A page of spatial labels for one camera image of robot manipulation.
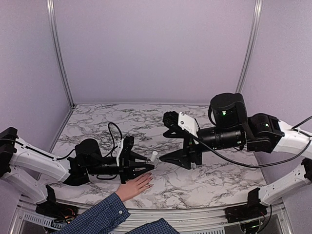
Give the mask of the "clear nail polish bottle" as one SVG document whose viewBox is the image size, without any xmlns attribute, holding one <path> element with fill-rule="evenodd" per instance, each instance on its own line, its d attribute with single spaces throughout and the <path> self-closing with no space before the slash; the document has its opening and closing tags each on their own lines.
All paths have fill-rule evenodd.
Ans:
<svg viewBox="0 0 312 234">
<path fill-rule="evenodd" d="M 147 162 L 147 164 L 153 165 L 154 168 L 156 168 L 158 165 L 158 152 L 153 151 L 151 157 L 148 158 L 146 162 Z"/>
</svg>

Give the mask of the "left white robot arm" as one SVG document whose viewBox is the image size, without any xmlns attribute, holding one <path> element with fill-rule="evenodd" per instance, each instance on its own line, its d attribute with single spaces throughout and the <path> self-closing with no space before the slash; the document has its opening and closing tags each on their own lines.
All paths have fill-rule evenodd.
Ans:
<svg viewBox="0 0 312 234">
<path fill-rule="evenodd" d="M 51 217 L 57 217 L 62 209 L 54 201 L 54 191 L 40 185 L 26 168 L 69 186 L 86 184 L 90 176 L 97 175 L 116 175 L 124 184 L 155 168 L 147 157 L 132 151 L 133 144 L 134 137 L 127 136 L 117 146 L 116 157 L 104 157 L 98 142 L 88 138 L 75 146 L 73 156 L 56 156 L 27 143 L 18 137 L 16 128 L 9 127 L 0 134 L 0 177 L 36 204 L 42 203 L 43 210 Z"/>
</svg>

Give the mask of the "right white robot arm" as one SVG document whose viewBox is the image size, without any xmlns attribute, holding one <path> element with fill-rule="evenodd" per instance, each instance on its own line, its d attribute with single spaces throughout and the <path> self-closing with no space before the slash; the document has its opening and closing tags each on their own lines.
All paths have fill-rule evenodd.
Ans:
<svg viewBox="0 0 312 234">
<path fill-rule="evenodd" d="M 166 138 L 183 139 L 183 148 L 160 157 L 163 162 L 190 169 L 201 165 L 202 154 L 210 151 L 219 155 L 222 149 L 238 148 L 252 152 L 285 152 L 302 162 L 279 180 L 248 193 L 242 215 L 252 218 L 261 206 L 269 206 L 293 189 L 312 182 L 312 136 L 298 125 L 291 126 L 268 114 L 249 117 L 240 93 L 222 93 L 212 98 L 208 108 L 210 128 L 199 128 L 194 118 L 180 112 L 166 112 L 163 123 Z"/>
</svg>

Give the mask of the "blue checkered sleeve forearm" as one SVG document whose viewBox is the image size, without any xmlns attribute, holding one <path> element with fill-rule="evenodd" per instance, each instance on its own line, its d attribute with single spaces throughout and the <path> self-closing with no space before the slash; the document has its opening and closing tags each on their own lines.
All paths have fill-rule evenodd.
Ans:
<svg viewBox="0 0 312 234">
<path fill-rule="evenodd" d="M 86 210 L 56 234 L 107 234 L 130 216 L 116 193 Z"/>
</svg>

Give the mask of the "person's bare hand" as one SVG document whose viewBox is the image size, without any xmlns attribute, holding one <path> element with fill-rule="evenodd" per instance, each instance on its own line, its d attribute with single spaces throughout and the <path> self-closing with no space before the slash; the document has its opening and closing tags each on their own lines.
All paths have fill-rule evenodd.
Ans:
<svg viewBox="0 0 312 234">
<path fill-rule="evenodd" d="M 138 178 L 127 181 L 125 184 L 120 184 L 115 193 L 122 202 L 125 202 L 151 188 L 153 186 L 151 184 L 152 179 L 152 173 L 143 174 Z"/>
</svg>

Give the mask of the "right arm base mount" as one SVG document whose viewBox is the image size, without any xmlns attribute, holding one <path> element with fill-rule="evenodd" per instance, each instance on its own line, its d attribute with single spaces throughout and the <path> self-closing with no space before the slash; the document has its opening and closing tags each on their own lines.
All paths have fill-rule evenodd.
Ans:
<svg viewBox="0 0 312 234">
<path fill-rule="evenodd" d="M 267 206 L 260 203 L 260 188 L 248 192 L 247 203 L 226 208 L 225 216 L 228 223 L 240 222 L 267 214 Z"/>
</svg>

